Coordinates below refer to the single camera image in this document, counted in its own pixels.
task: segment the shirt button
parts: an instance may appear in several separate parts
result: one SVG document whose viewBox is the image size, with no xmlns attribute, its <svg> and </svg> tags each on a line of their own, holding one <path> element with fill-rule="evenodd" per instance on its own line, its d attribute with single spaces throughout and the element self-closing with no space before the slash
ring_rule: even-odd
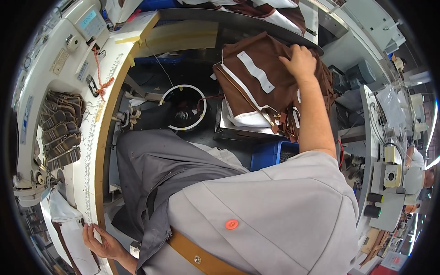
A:
<svg viewBox="0 0 440 275">
<path fill-rule="evenodd" d="M 226 229 L 229 229 L 229 230 L 235 229 L 238 226 L 238 221 L 237 220 L 229 220 L 224 224 L 224 226 L 226 227 Z"/>
</svg>

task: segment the sewing workstation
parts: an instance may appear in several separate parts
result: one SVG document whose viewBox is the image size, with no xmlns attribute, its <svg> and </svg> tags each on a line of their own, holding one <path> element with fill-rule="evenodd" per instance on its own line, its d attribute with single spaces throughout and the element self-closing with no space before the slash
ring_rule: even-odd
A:
<svg viewBox="0 0 440 275">
<path fill-rule="evenodd" d="M 83 244 L 83 224 L 95 223 L 139 256 L 117 213 L 119 135 L 171 129 L 228 149 L 250 172 L 298 154 L 300 90 L 277 72 L 278 55 L 298 44 L 317 60 L 337 161 L 356 195 L 353 274 L 364 274 L 367 254 L 378 262 L 361 251 L 370 230 L 397 232 L 404 206 L 420 202 L 425 171 L 405 165 L 407 150 L 428 152 L 436 120 L 428 125 L 423 97 L 388 57 L 405 43 L 401 22 L 373 0 L 148 2 L 61 1 L 18 73 L 14 195 L 41 208 L 57 254 L 77 274 L 124 274 Z"/>
</svg>

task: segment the orange string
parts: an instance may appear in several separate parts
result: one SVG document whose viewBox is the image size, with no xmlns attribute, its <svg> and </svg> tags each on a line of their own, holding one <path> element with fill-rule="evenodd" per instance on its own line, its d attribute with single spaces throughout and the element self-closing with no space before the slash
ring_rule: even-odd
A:
<svg viewBox="0 0 440 275">
<path fill-rule="evenodd" d="M 101 96 L 101 99 L 105 102 L 104 97 L 103 97 L 104 89 L 107 88 L 110 85 L 110 83 L 113 82 L 114 77 L 111 77 L 106 83 L 101 84 L 101 77 L 100 77 L 99 63 L 98 63 L 98 50 L 94 50 L 93 54 L 95 56 L 96 66 L 98 67 L 98 83 L 99 83 L 99 86 L 101 87 L 98 90 L 96 90 L 96 92 Z"/>
</svg>

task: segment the light gray shirt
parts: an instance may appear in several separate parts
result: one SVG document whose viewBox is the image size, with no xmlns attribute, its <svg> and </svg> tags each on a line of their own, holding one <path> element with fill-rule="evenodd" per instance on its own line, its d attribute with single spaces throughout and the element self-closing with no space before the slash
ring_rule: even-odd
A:
<svg viewBox="0 0 440 275">
<path fill-rule="evenodd" d="M 248 274 L 347 274 L 359 251 L 353 190 L 337 161 L 318 151 L 188 186 L 170 197 L 168 214 L 192 242 Z M 233 230 L 225 227 L 231 219 Z M 143 269 L 203 274 L 167 243 Z"/>
</svg>

